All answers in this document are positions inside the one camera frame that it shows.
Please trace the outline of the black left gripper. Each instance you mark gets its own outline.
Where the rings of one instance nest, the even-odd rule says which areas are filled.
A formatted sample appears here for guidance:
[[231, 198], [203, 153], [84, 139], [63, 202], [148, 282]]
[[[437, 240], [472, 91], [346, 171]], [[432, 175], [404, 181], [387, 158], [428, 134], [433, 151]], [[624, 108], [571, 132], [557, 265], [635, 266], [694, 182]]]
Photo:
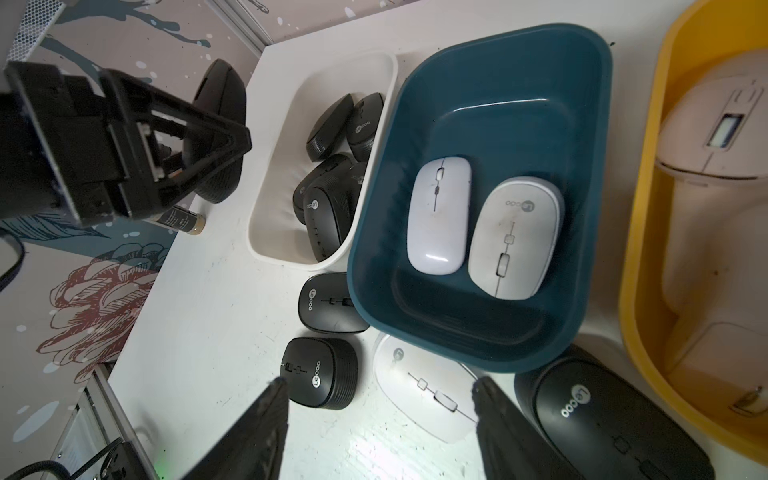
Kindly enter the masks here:
[[231, 67], [209, 68], [192, 101], [117, 70], [101, 74], [102, 95], [53, 65], [13, 61], [3, 75], [4, 219], [148, 219], [191, 193], [219, 203], [238, 186], [252, 142]]

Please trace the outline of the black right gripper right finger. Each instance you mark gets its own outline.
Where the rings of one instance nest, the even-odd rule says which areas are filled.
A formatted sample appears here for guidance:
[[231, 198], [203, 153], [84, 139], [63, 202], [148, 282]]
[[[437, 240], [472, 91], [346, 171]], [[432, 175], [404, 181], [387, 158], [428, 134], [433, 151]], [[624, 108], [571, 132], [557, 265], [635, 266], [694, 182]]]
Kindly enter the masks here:
[[490, 377], [472, 388], [477, 438], [488, 479], [579, 479]]

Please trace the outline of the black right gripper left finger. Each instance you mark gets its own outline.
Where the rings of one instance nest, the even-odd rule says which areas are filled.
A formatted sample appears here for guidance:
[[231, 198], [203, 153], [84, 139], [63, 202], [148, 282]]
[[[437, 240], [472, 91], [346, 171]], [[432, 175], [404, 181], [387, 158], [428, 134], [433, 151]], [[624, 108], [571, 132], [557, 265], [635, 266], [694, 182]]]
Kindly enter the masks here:
[[187, 479], [277, 479], [288, 433], [287, 381], [274, 379]]

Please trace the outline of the white mouse top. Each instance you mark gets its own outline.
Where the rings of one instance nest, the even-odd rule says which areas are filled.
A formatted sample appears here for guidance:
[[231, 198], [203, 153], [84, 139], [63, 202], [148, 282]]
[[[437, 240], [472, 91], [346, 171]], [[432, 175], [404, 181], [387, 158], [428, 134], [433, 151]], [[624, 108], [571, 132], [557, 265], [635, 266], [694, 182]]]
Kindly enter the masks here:
[[373, 372], [398, 410], [435, 438], [455, 443], [476, 430], [472, 389], [478, 377], [464, 364], [381, 333]]

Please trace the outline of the white mouse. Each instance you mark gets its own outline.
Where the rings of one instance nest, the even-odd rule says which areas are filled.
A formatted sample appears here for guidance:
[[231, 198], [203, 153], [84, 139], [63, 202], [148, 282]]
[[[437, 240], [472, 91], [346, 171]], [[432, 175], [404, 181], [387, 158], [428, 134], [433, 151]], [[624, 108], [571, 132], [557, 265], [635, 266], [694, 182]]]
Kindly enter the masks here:
[[521, 301], [540, 289], [562, 228], [565, 202], [553, 183], [532, 176], [497, 185], [477, 219], [470, 279], [486, 294]]
[[455, 443], [476, 430], [472, 389], [478, 377], [464, 364], [381, 333], [373, 372], [398, 410], [435, 438]]
[[407, 256], [417, 271], [434, 276], [464, 263], [472, 170], [467, 159], [432, 160], [418, 172], [407, 225]]

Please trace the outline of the pink mouse bottom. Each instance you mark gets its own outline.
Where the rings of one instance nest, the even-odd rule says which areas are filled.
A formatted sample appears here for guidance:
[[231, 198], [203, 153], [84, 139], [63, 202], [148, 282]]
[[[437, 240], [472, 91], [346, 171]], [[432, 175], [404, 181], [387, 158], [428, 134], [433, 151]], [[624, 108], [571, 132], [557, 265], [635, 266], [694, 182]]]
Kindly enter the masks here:
[[767, 335], [715, 323], [677, 349], [664, 372], [681, 397], [701, 413], [748, 430], [767, 431]]

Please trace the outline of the pink mouse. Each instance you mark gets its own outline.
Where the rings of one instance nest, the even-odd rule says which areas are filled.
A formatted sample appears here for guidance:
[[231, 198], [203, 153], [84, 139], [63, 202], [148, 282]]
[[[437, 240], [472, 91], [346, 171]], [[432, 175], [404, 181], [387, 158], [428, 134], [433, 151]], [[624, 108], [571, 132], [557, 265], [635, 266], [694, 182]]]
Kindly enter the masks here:
[[662, 293], [680, 331], [767, 331], [767, 186], [677, 181]]
[[767, 431], [767, 335], [715, 323], [677, 349], [664, 372], [681, 397], [701, 413], [748, 430]]
[[758, 183], [767, 179], [767, 51], [715, 65], [661, 126], [656, 165], [680, 180]]

